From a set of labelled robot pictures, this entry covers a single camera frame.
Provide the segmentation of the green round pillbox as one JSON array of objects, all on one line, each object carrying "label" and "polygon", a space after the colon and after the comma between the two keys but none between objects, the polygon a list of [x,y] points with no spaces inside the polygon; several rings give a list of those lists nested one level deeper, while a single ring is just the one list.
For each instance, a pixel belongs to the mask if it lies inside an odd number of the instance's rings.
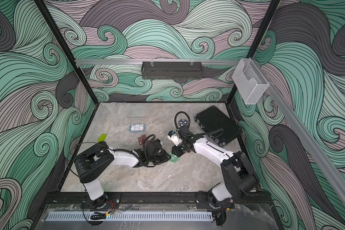
[{"label": "green round pillbox", "polygon": [[170,156],[171,156],[171,158],[170,158],[171,162],[176,163],[179,161],[179,157],[177,157],[176,155],[170,154]]}]

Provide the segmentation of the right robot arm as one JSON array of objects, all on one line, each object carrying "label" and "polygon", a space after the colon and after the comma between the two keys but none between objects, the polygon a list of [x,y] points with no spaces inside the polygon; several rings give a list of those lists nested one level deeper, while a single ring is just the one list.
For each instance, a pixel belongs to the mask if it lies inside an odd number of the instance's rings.
[{"label": "right robot arm", "polygon": [[208,191],[212,207],[223,207],[224,201],[240,200],[258,185],[257,176],[248,157],[242,151],[232,152],[209,141],[203,134],[193,134],[187,126],[169,131],[173,142],[172,154],[181,157],[187,152],[200,154],[221,168],[223,183]]}]

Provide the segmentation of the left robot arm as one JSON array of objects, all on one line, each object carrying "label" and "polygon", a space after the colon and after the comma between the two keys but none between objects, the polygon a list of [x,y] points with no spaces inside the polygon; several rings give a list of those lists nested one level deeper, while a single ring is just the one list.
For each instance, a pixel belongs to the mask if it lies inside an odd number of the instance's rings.
[{"label": "left robot arm", "polygon": [[93,209],[102,209],[108,200],[100,175],[109,166],[128,166],[131,168],[151,168],[168,162],[171,155],[166,152],[160,140],[152,140],[141,149],[113,149],[106,142],[96,142],[78,154],[74,159],[77,175],[87,191]]}]

